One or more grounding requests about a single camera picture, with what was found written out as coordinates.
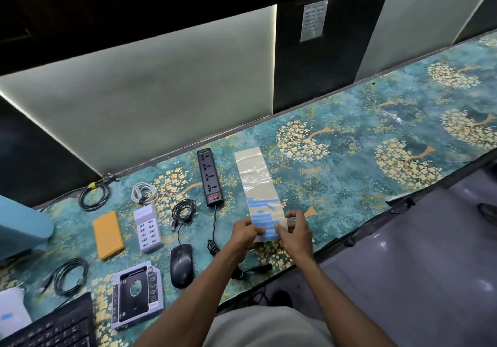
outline teal patterned desk mat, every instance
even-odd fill
[[[497,147],[496,55],[497,34],[492,33],[205,145],[214,152],[226,197],[218,211],[216,241],[223,246],[233,222],[249,213],[236,151],[261,148],[284,209],[306,212],[318,250],[387,209],[385,199],[429,186]],[[85,257],[90,276],[84,291],[91,291],[95,301],[98,341],[126,347],[151,321],[110,331],[111,275],[151,259],[162,272],[165,306],[171,305],[180,294],[169,273],[170,252],[177,245],[171,208],[185,197],[198,202],[193,224],[181,229],[181,241],[193,245],[195,274],[212,260],[206,244],[213,210],[205,206],[195,152],[111,184],[108,203],[96,212],[80,211],[75,199],[54,205],[48,211],[56,226],[48,251],[2,270],[0,290],[25,288],[26,306],[37,319],[62,301],[52,289],[38,295],[42,280],[69,258]],[[138,181],[153,183],[161,192],[156,206],[165,246],[150,255],[140,253],[133,222],[137,205],[130,192]],[[91,223],[111,210],[117,211],[126,249],[100,262]],[[243,265],[258,261],[273,263],[273,271],[231,280],[221,302],[291,264],[278,242],[250,252]]]

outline computer mouse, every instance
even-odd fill
[[[171,283],[179,289],[186,288],[193,281],[193,256],[189,243],[171,250]]]

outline power strip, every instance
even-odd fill
[[[157,224],[157,212],[153,204],[143,206],[133,212],[140,251],[143,253],[162,245],[160,229]]]
[[[223,192],[219,184],[212,150],[207,148],[197,151],[197,159],[202,183],[204,184],[205,203],[208,207],[214,207],[216,204],[223,203]]]

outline keyboard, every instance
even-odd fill
[[[0,347],[96,347],[89,292],[0,341]]]

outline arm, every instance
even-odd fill
[[[211,264],[140,335],[134,347],[201,347],[231,274],[264,230],[253,225],[250,218],[237,221],[230,240]]]
[[[284,248],[301,269],[325,316],[326,325],[338,347],[395,346],[388,335],[360,310],[342,290],[331,281],[314,261],[312,232],[302,211],[290,211],[285,217],[296,217],[289,232],[281,225],[274,227]]]

